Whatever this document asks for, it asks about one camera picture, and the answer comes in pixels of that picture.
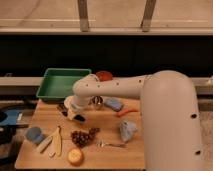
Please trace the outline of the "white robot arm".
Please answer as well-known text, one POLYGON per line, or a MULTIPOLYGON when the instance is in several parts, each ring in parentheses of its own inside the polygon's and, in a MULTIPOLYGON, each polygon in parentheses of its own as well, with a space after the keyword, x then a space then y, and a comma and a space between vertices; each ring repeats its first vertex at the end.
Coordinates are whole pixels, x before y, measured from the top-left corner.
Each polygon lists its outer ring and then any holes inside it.
POLYGON ((93 96, 140 101, 146 171, 203 171, 203 143, 195 86, 176 71, 100 82, 89 74, 72 86, 71 110, 93 96))

